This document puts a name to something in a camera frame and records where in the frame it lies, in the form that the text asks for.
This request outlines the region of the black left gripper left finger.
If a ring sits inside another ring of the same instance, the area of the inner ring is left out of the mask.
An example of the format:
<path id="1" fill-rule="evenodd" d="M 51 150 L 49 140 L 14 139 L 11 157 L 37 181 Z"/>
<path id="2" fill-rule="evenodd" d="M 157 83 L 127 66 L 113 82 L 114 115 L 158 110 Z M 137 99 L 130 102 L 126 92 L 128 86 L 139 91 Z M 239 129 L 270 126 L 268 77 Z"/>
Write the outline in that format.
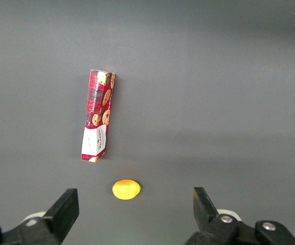
<path id="1" fill-rule="evenodd" d="M 27 216 L 7 232 L 0 227 L 0 244 L 62 244 L 78 216 L 78 190 L 67 189 L 47 211 Z"/>

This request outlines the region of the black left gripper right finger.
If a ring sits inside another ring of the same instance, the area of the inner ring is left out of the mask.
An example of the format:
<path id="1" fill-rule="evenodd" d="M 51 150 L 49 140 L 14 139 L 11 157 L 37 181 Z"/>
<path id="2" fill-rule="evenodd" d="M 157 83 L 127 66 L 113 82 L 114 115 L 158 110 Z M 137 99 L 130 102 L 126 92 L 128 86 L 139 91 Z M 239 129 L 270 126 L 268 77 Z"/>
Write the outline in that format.
<path id="1" fill-rule="evenodd" d="M 295 244 L 295 237 L 281 223 L 260 220 L 250 227 L 237 213 L 216 209 L 202 187 L 194 188 L 193 212 L 199 231 L 186 244 Z"/>

